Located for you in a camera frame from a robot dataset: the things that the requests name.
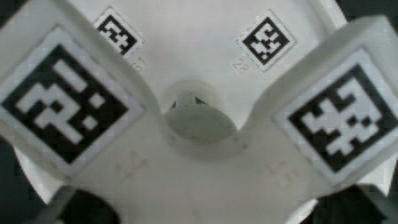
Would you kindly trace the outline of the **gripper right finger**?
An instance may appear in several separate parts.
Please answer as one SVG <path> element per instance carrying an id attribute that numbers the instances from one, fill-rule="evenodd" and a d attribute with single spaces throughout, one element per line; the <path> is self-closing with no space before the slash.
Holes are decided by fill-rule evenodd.
<path id="1" fill-rule="evenodd" d="M 398 224 L 398 194 L 356 184 L 317 199 L 299 224 Z"/>

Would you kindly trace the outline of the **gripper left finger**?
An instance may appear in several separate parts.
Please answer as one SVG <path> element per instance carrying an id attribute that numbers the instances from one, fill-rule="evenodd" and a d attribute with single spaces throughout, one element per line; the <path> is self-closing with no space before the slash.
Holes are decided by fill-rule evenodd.
<path id="1" fill-rule="evenodd" d="M 22 224 L 120 224 L 120 218 L 99 196 L 70 186 L 61 186 L 47 207 Z"/>

